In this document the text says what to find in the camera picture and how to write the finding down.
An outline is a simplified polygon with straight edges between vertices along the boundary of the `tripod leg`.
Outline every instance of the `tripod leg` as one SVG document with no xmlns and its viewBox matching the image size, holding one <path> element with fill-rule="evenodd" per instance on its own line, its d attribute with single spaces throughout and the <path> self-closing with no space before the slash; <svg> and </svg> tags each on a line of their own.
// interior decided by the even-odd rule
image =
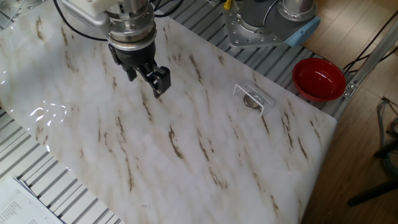
<svg viewBox="0 0 398 224">
<path fill-rule="evenodd" d="M 372 189 L 369 189 L 355 197 L 350 198 L 347 201 L 347 204 L 350 207 L 359 205 L 363 202 L 366 202 L 368 200 L 371 200 L 372 198 L 378 197 L 380 195 L 383 195 L 385 193 L 390 192 L 391 190 L 398 189 L 398 180 L 389 180 L 386 183 L 383 183 L 381 185 L 375 186 Z"/>
<path fill-rule="evenodd" d="M 380 158 L 385 156 L 387 153 L 391 152 L 392 150 L 398 147 L 398 139 L 394 139 L 391 143 L 384 146 L 382 149 L 378 150 L 375 154 L 375 158 Z"/>
</svg>

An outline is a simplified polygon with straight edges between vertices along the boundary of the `marble surface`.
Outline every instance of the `marble surface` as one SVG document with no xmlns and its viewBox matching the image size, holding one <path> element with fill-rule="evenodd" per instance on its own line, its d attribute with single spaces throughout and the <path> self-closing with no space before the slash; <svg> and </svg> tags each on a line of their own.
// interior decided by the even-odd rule
<svg viewBox="0 0 398 224">
<path fill-rule="evenodd" d="M 1 103 L 126 223 L 299 223 L 336 120 L 156 23 L 155 59 L 172 72 L 160 99 L 43 3 L 0 35 Z M 232 95 L 246 80 L 275 100 L 263 118 Z"/>
</svg>

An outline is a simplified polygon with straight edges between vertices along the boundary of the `clear plastic container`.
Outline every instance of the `clear plastic container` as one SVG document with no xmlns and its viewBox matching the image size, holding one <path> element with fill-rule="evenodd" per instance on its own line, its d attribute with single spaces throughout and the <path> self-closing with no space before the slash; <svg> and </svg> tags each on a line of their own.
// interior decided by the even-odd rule
<svg viewBox="0 0 398 224">
<path fill-rule="evenodd" d="M 274 105 L 274 100 L 250 81 L 235 84 L 234 94 L 243 98 L 245 105 L 250 109 L 259 109 L 260 117 L 266 114 Z"/>
</svg>

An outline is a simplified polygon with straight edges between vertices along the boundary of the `paper document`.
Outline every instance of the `paper document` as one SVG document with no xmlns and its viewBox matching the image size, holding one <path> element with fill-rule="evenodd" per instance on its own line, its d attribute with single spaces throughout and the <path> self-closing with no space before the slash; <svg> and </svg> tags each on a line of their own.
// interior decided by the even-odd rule
<svg viewBox="0 0 398 224">
<path fill-rule="evenodd" d="M 0 184 L 0 224 L 62 224 L 22 183 L 7 177 Z"/>
</svg>

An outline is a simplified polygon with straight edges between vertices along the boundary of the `red bowl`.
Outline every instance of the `red bowl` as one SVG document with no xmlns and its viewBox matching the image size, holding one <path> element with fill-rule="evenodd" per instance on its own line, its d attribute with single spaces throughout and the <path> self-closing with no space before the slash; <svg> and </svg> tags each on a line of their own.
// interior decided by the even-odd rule
<svg viewBox="0 0 398 224">
<path fill-rule="evenodd" d="M 339 98 L 346 88 L 346 79 L 340 69 L 320 58 L 297 63 L 293 69 L 293 82 L 301 95 L 321 102 Z"/>
</svg>

